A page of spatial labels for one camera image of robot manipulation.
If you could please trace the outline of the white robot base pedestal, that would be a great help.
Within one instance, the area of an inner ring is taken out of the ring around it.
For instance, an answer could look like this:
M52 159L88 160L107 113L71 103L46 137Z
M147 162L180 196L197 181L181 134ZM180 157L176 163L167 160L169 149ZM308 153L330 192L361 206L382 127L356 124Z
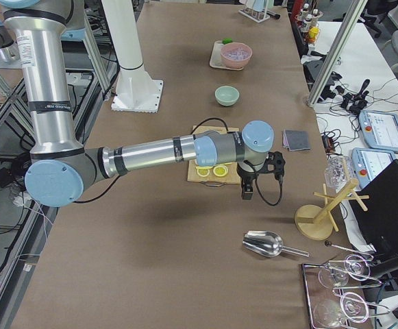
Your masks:
M107 0L102 6L120 68L112 109L156 113L163 81L145 70L131 1Z

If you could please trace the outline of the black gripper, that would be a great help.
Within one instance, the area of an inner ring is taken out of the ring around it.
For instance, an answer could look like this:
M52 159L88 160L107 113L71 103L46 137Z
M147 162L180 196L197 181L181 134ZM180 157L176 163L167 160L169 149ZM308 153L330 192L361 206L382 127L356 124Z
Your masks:
M241 179L242 199L251 200L253 196L253 186L258 185L258 172L255 166L248 160L238 162L237 174Z

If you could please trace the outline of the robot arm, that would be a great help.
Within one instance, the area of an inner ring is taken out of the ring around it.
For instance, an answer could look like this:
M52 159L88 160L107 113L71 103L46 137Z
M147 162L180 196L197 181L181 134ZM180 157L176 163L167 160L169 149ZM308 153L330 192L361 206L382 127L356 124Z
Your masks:
M76 139L61 37L83 27L82 1L2 1L5 26L16 35L34 127L32 165L25 174L31 197L50 207L80 201L94 183L130 171L195 160L202 167L234 162L242 198L258 176L284 177L284 159L272 151L274 132L252 121L241 132L207 131L129 147L85 149Z

